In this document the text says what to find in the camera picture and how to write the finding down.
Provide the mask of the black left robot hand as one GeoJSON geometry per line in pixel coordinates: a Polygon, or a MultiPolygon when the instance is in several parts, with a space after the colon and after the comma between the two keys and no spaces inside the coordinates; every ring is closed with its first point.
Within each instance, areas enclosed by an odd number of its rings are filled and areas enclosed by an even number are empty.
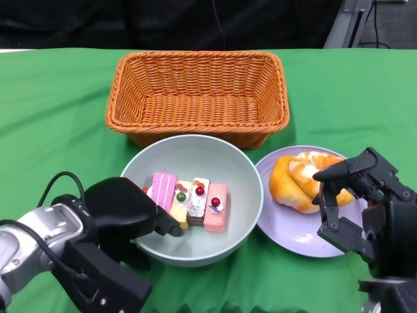
{"type": "Polygon", "coordinates": [[[125,177],[104,179],[85,191],[100,249],[117,262],[148,271],[151,263],[133,242],[152,232],[181,237],[180,223],[125,177]]]}

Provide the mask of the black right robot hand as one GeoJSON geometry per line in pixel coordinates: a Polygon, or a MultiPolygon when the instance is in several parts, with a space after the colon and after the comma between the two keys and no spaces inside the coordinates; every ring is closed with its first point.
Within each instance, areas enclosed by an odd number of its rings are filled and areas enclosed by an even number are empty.
{"type": "Polygon", "coordinates": [[[318,236],[344,253],[355,252],[374,278],[416,278],[416,192],[397,177],[398,170],[374,148],[313,175],[322,224],[318,236]],[[339,216],[337,196],[348,190],[368,207],[362,225],[339,216]]]}

